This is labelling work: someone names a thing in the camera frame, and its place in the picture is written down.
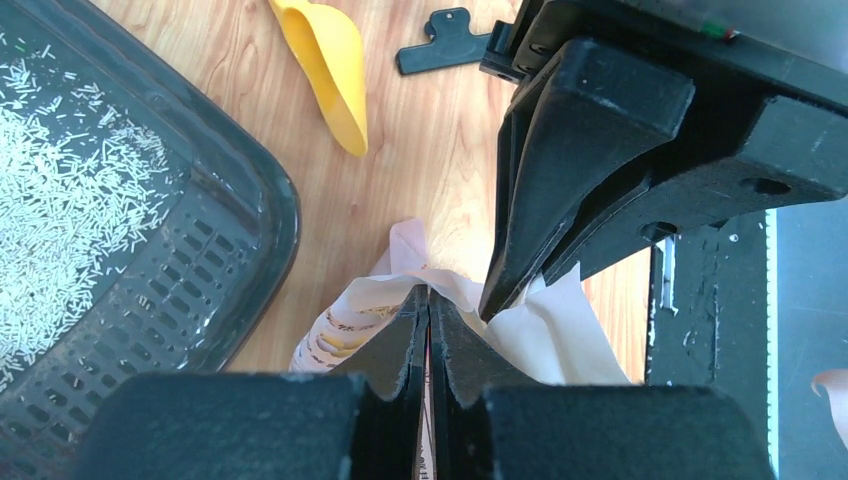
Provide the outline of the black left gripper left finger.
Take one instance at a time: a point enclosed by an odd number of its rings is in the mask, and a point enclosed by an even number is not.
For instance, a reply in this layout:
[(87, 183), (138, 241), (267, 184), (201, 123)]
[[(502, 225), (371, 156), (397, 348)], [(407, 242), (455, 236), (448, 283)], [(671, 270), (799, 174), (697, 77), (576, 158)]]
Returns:
[(364, 379), (352, 479), (417, 477), (428, 328), (428, 288), (415, 286), (384, 328), (330, 371)]

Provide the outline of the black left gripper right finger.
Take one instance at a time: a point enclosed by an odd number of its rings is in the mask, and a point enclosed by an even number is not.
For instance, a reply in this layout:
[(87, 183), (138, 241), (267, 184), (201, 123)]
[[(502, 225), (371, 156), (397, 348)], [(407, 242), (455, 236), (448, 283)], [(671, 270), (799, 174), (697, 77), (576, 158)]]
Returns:
[(488, 387), (535, 381), (469, 327), (454, 302), (429, 294), (429, 351), (438, 479), (492, 479)]

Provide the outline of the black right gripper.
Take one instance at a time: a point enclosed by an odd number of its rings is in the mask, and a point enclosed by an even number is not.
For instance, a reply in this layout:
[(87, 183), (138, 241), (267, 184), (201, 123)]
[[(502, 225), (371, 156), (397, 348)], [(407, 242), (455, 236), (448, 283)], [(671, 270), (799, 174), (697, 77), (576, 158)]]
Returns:
[(728, 21), (661, 1), (526, 1), (482, 67), (518, 86), (484, 321), (544, 263), (549, 284), (574, 266), (586, 278), (668, 236), (847, 194), (846, 75)]

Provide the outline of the pink cat litter bag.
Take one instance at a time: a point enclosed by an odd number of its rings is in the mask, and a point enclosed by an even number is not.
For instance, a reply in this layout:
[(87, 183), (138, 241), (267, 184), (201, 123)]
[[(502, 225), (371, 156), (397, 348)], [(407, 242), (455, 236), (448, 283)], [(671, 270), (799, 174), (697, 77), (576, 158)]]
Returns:
[[(300, 479), (352, 479), (350, 450), (364, 379), (331, 370), (395, 316), (415, 286), (454, 302), (465, 323), (533, 385), (488, 387), (492, 479), (632, 479), (644, 472), (628, 449), (626, 401), (636, 398), (573, 269), (552, 284), (533, 281), (519, 302), (493, 321), (476, 306), (482, 287), (450, 270), (428, 267), (422, 224), (390, 232), (376, 269), (355, 279), (298, 344), (290, 367), (308, 374), (291, 394), (307, 404), (295, 467)], [(434, 441), (427, 336), (420, 440)]]

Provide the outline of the black bag clip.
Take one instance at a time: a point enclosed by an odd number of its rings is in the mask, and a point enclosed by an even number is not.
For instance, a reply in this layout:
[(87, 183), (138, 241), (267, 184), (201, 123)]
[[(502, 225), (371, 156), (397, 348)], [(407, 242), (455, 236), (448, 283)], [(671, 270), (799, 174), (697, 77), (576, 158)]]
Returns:
[(479, 63), (491, 34), (474, 34), (471, 14), (464, 7), (433, 11), (424, 25), (425, 44), (401, 48), (395, 64), (401, 76)]

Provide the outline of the yellow plastic scoop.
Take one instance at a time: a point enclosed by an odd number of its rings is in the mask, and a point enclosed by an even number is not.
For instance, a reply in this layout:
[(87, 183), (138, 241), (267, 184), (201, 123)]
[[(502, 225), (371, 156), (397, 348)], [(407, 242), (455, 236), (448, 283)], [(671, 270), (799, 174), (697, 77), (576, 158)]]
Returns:
[(341, 10), (310, 1), (272, 1), (283, 37), (304, 72), (337, 143), (363, 157), (368, 151), (364, 45)]

